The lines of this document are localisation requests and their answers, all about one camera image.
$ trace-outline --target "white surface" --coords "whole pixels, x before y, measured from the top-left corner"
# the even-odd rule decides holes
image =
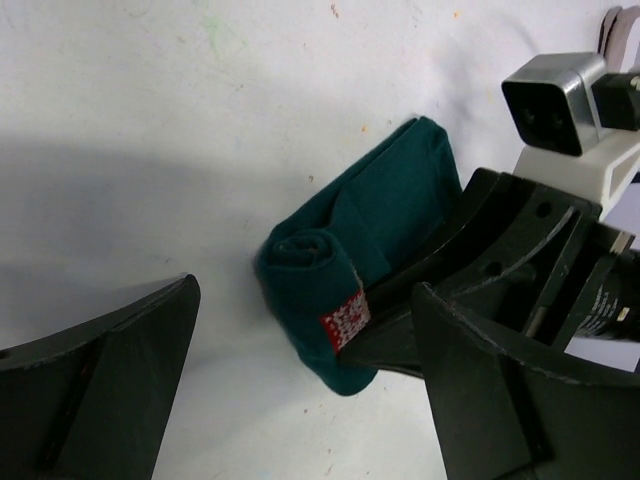
[[[574,337],[567,345],[567,353],[592,362],[634,372],[640,358],[640,344]]]
[[[250,260],[412,115],[447,128],[464,180],[510,171],[501,80],[534,54],[595,49],[618,2],[334,3],[0,2],[0,346],[194,273],[201,313],[155,480],[444,478],[424,385],[381,374],[332,395]]]
[[[611,211],[604,222],[612,227],[633,233],[636,239],[631,247],[636,250],[640,248],[640,184],[629,185],[616,208]]]
[[[526,146],[513,173],[598,203],[604,218],[622,198],[638,164],[640,133],[616,130],[580,157]]]

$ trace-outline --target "camera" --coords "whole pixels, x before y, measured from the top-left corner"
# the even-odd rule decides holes
[[[640,129],[640,76],[607,73],[597,53],[538,55],[502,84],[522,140],[579,157],[610,129]]]

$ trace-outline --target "red label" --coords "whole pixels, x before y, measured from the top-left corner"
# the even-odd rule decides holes
[[[320,317],[329,335],[333,351],[338,353],[371,320],[367,299],[362,290],[349,298],[337,310]]]

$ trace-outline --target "screw hole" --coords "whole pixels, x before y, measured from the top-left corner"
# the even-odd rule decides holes
[[[489,277],[497,277],[502,273],[502,264],[500,262],[491,262],[484,267],[484,274]]]
[[[538,218],[545,218],[551,214],[551,204],[549,202],[542,202],[538,205],[536,210],[536,216]]]

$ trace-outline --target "teal sock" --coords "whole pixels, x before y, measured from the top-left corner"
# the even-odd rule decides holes
[[[257,261],[267,301],[336,393],[356,394],[376,374],[336,361],[370,320],[364,290],[415,253],[461,193],[446,132],[414,119],[271,232]]]

